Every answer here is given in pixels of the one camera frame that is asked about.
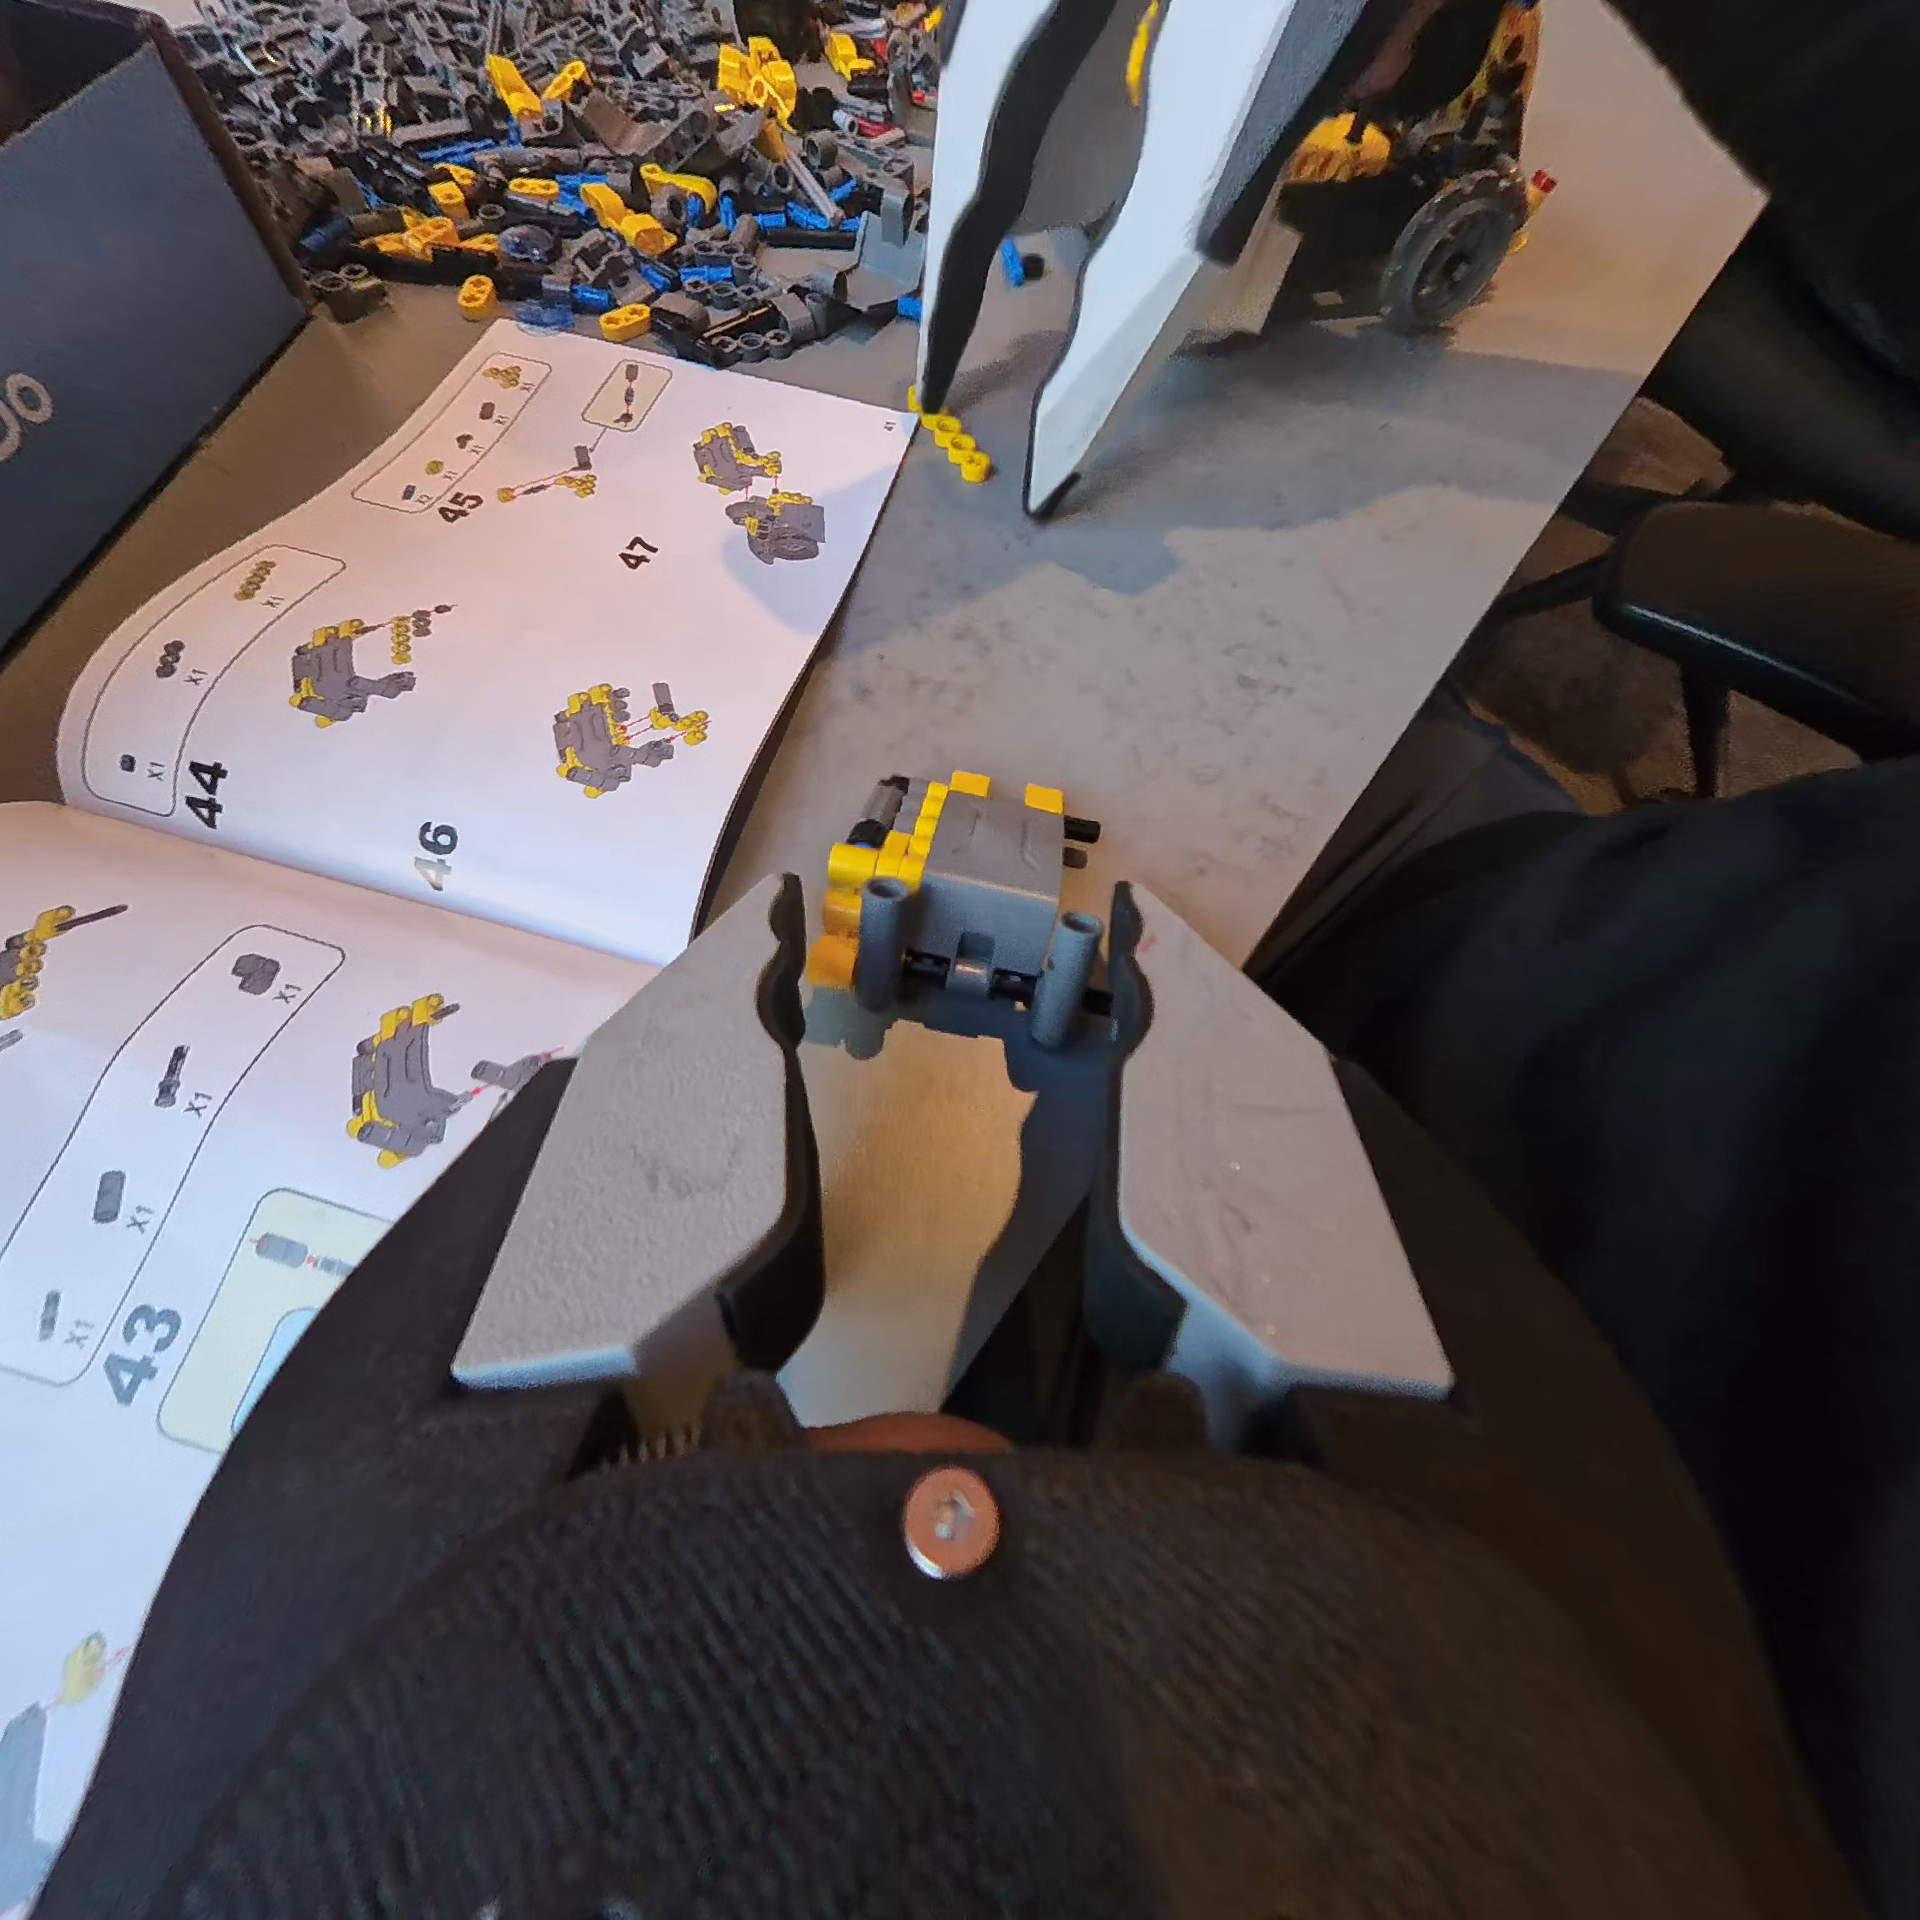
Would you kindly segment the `pile of loose brick pieces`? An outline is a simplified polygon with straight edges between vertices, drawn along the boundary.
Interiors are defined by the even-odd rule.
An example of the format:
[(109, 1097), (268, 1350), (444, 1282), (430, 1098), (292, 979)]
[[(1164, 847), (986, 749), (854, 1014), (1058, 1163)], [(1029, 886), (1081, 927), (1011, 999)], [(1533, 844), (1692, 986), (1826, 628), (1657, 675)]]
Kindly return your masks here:
[(947, 4), (220, 1), (179, 30), (308, 294), (786, 360), (866, 210), (931, 224)]

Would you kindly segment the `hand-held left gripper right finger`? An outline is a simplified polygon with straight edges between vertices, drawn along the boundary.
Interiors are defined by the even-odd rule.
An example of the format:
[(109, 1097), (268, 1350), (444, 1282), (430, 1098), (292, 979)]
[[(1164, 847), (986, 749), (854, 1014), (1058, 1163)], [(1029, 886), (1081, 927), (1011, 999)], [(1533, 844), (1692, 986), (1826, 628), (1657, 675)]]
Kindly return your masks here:
[(1301, 1389), (1445, 1403), (1429, 1317), (1327, 1049), (1172, 907), (1117, 882), (1084, 1307), (1127, 1376), (1243, 1450)]

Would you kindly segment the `dark blue cardboard box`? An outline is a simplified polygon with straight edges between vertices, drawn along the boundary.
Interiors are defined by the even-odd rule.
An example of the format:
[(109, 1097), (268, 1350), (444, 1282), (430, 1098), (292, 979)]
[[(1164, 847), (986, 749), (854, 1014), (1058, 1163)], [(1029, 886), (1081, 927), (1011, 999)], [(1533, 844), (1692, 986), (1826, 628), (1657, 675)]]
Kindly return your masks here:
[(3, 5), (3, 641), (13, 644), (306, 318), (173, 30)]

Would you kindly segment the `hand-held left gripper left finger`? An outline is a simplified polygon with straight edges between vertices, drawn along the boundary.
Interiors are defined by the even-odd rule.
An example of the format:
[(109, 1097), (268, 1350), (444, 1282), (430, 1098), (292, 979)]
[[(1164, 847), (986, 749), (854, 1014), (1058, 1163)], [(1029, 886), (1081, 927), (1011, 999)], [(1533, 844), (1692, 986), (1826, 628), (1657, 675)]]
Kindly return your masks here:
[(613, 1382), (658, 1434), (799, 1350), (826, 1302), (803, 955), (801, 880), (768, 877), (587, 1039), (453, 1355), (461, 1385)]

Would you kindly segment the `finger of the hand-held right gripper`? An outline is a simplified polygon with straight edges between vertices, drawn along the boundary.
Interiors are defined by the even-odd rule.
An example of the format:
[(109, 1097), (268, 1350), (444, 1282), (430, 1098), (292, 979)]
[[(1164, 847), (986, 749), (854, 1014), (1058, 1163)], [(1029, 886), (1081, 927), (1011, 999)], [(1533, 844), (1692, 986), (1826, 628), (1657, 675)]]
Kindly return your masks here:
[(1022, 502), (1048, 515), (1132, 382), (1213, 285), (1203, 218), (1295, 12), (1167, 4), (1144, 71), (1135, 170), (1081, 271), (1062, 353), (1036, 395)]
[(1037, 137), (1016, 131), (1019, 68), (1056, 4), (947, 4), (931, 164), (914, 392), (943, 414), (986, 298), (988, 274), (1033, 178)]

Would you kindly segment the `open instruction booklet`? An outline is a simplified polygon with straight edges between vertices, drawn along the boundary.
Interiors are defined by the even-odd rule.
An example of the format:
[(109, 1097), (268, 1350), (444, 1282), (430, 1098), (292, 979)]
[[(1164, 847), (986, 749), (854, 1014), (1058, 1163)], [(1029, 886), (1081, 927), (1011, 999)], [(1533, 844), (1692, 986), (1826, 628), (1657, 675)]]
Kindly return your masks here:
[(83, 668), (3, 834), (4, 1916), (294, 1343), (687, 945), (912, 433), (493, 324)]

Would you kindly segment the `black office chair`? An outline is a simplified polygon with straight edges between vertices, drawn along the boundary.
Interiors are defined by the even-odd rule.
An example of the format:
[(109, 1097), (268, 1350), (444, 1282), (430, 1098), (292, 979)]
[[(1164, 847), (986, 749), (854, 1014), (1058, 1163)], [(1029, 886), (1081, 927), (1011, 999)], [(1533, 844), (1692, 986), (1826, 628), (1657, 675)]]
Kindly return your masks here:
[(1818, 511), (1625, 491), (1591, 562), (1491, 604), (1498, 629), (1588, 604), (1678, 670), (1692, 795), (1719, 795), (1741, 693), (1864, 762), (1918, 752), (1918, 545)]

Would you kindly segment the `yellow black brick vehicle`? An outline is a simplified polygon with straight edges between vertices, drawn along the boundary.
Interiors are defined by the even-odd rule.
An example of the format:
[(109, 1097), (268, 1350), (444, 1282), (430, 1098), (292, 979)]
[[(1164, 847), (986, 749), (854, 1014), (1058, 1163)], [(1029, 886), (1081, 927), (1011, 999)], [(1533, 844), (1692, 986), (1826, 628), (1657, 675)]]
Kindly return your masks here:
[[(1127, 56), (1143, 117), (1165, 9), (1139, 14)], [(1367, 4), (1344, 48), (1356, 71), (1285, 155), (1239, 259), (1208, 260), (1213, 285), (1169, 349), (1261, 332), (1289, 285), (1401, 334), (1458, 318), (1533, 212), (1522, 131), (1538, 35), (1538, 4)]]

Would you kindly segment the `grey desk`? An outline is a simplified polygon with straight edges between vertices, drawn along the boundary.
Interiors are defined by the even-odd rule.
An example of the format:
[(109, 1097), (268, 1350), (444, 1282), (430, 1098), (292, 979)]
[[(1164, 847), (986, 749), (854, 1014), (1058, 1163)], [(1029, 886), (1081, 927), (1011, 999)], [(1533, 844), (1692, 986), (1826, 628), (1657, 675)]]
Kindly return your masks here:
[[(1058, 1183), (1043, 1253), (1093, 1188), (1117, 882), (1236, 969), (1252, 958), (1753, 223), (1759, 193), (1621, 4), (1538, 9), (1522, 155), (1557, 190), (1491, 294), (1422, 342), (1342, 318), (1162, 357), (1043, 518), (1022, 502), (1033, 407), (1093, 247), (1061, 318), (1026, 318), (958, 375), (966, 407), (1002, 408), (982, 429), (983, 484), (935, 477), (947, 459), (905, 405), (912, 368), (833, 367), (874, 401), (744, 373), (901, 408), (914, 433), (742, 784), (687, 945), (794, 873), (808, 955), (827, 853), (872, 785), (954, 768), (1056, 785), (1099, 823), (1066, 892), (1108, 927), (1108, 1004), (1058, 1052), (1007, 1003), (923, 992), (874, 1015), (801, 974), (826, 1302), (772, 1374), (801, 1412), (946, 1399), (988, 1336), (979, 1298), (1013, 1298), (979, 1271), (1033, 1210), (1024, 1194)], [(444, 1165), (294, 1343), (164, 1564), (28, 1916), (164, 1912), (211, 1817), (408, 1591), (469, 1539), (524, 1529), (603, 1437), (648, 1459), (699, 1425), (707, 1402), (642, 1434), (613, 1382), (482, 1393), (451, 1372), (583, 1046), (671, 964)]]

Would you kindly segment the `yellow five-hole brick beam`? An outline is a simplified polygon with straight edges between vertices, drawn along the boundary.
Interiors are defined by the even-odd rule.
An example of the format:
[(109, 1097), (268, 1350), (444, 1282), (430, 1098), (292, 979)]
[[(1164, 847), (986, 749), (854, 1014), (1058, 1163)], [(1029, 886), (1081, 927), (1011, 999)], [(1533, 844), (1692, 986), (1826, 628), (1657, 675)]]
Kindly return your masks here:
[(907, 401), (909, 410), (923, 433), (931, 435), (931, 444), (947, 459), (947, 464), (956, 466), (968, 484), (983, 484), (993, 477), (993, 457), (972, 436), (959, 415), (923, 405), (918, 385), (909, 388)]

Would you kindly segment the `grey sloped brick piece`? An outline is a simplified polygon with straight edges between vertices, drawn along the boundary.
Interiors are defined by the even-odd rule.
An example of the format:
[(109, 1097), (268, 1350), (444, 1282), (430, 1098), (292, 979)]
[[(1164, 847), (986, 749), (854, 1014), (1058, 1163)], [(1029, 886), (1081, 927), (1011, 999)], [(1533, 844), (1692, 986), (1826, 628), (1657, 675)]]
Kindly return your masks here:
[(853, 312), (895, 311), (918, 301), (923, 282), (925, 230), (907, 206), (866, 210), (857, 218), (854, 247), (833, 274), (832, 298)]

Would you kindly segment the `person's dark clothing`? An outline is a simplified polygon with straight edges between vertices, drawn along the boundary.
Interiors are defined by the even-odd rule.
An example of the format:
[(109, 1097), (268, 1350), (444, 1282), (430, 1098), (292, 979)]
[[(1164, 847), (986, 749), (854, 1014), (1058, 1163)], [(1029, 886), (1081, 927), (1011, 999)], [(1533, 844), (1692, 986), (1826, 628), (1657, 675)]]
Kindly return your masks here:
[(1591, 815), (1437, 689), (1266, 977), (1668, 1427), (1870, 1916), (1918, 1893), (1915, 828), (1914, 752)]

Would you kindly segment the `grey yellow brick assembly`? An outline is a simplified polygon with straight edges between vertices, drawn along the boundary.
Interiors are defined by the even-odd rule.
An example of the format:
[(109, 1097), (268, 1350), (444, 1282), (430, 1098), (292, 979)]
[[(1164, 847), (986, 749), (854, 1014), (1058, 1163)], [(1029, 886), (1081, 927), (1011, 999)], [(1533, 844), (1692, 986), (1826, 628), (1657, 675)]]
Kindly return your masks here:
[(827, 853), (806, 984), (874, 1015), (923, 992), (1007, 1003), (1033, 1046), (1058, 1052), (1108, 1004), (1105, 920), (1066, 892), (1098, 838), (1056, 785), (884, 776)]

